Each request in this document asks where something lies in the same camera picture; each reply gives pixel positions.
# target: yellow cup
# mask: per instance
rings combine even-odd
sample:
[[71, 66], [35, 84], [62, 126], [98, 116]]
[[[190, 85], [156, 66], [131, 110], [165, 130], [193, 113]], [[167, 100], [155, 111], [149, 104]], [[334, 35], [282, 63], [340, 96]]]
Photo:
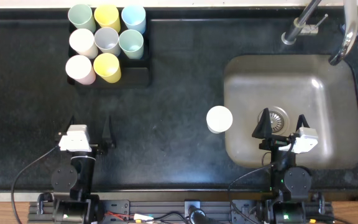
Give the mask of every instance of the yellow cup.
[[94, 19], [101, 27], [110, 27], [117, 32], [121, 30], [118, 9], [114, 5], [102, 5], [94, 11]]
[[97, 56], [93, 62], [95, 72], [108, 83], [115, 83], [121, 78], [118, 58], [110, 53]]

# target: black countertop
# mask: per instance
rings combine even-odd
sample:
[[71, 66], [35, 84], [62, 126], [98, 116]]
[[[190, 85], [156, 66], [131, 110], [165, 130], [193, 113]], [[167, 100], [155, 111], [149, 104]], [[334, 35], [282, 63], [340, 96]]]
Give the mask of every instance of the black countertop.
[[[66, 82], [65, 11], [0, 12], [0, 190], [8, 190], [24, 166], [53, 147], [55, 133], [72, 114], [91, 136], [100, 135], [106, 116], [112, 117], [118, 147], [97, 158], [95, 191], [225, 189], [251, 169], [233, 163], [224, 134], [206, 126], [208, 110], [224, 104], [224, 67], [244, 54], [334, 52], [342, 42], [342, 9], [327, 11], [317, 36], [287, 46], [280, 36], [299, 9], [150, 9], [152, 84], [87, 91]], [[318, 10], [311, 22], [325, 12]], [[346, 61], [358, 92], [358, 41]], [[51, 189], [52, 171], [69, 162], [69, 155], [53, 152], [24, 173], [17, 189]], [[314, 189], [358, 190], [358, 166], [312, 172]], [[238, 187], [267, 190], [268, 175], [252, 175]]]

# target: faucet base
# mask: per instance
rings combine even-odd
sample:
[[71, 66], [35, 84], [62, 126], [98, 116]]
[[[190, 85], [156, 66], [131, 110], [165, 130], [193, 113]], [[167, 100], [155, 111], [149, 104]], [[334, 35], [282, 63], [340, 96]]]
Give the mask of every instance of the faucet base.
[[284, 44], [293, 45], [295, 44], [296, 38], [293, 41], [288, 41], [285, 39], [285, 32], [284, 32], [283, 35], [281, 35], [281, 40], [283, 41]]

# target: stainless steel sink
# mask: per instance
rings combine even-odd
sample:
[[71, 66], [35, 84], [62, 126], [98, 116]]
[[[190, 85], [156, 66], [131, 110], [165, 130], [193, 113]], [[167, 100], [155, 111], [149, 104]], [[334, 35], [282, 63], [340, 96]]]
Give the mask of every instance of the stainless steel sink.
[[[310, 152], [296, 156], [299, 166], [346, 169], [358, 163], [358, 104], [351, 68], [328, 63], [328, 55], [244, 55], [224, 71], [224, 105], [233, 115], [226, 150], [245, 167], [260, 167], [266, 151], [251, 134], [269, 108], [274, 134], [295, 132], [300, 114], [319, 135]], [[270, 162], [270, 155], [264, 160]]]

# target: white cup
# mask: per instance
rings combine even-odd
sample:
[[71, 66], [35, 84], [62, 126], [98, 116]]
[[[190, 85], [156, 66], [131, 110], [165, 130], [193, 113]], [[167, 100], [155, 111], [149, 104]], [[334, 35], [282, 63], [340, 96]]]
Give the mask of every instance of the white cup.
[[142, 6], [127, 6], [121, 12], [122, 20], [128, 29], [143, 34], [146, 31], [146, 11]]
[[143, 36], [136, 30], [125, 30], [119, 36], [119, 46], [130, 59], [140, 59], [143, 56]]
[[70, 35], [70, 46], [80, 55], [89, 59], [98, 56], [98, 48], [94, 44], [94, 36], [88, 29], [78, 29]]
[[227, 131], [231, 127], [233, 115], [229, 109], [224, 106], [214, 106], [206, 115], [206, 123], [212, 133], [219, 134]]
[[96, 30], [92, 9], [86, 4], [77, 4], [68, 11], [68, 20], [74, 24], [77, 29], [88, 29], [91, 32]]
[[84, 55], [75, 55], [68, 59], [66, 73], [83, 85], [92, 84], [96, 79], [91, 61]]
[[119, 36], [115, 29], [110, 27], [101, 28], [94, 34], [94, 42], [103, 53], [118, 56], [121, 49], [118, 44]]

